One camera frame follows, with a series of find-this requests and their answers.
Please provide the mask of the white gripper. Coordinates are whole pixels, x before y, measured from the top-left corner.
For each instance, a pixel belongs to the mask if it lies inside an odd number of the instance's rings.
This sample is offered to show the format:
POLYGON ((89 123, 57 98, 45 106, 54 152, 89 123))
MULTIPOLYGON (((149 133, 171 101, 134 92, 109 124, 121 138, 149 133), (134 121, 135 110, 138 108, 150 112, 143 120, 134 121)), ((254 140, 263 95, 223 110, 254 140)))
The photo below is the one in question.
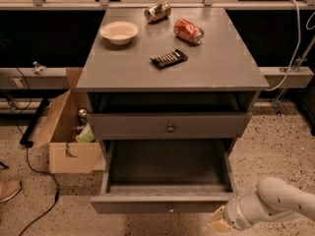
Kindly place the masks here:
POLYGON ((211 214, 207 227, 214 232, 227 233, 231 227, 237 230, 245 230, 252 224, 245 217, 241 206, 240 198, 234 197, 225 206, 220 206, 211 214))

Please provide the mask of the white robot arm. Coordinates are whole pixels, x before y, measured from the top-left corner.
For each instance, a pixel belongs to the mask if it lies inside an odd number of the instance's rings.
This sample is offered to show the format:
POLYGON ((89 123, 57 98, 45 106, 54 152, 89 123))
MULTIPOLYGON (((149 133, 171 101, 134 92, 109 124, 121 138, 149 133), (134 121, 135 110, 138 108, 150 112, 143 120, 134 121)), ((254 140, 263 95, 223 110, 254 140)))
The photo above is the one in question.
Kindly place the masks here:
POLYGON ((236 196, 218 208, 207 227, 212 231, 246 230, 259 222, 283 222, 303 215, 315 220, 315 195, 276 177, 261 179, 254 192, 236 196))

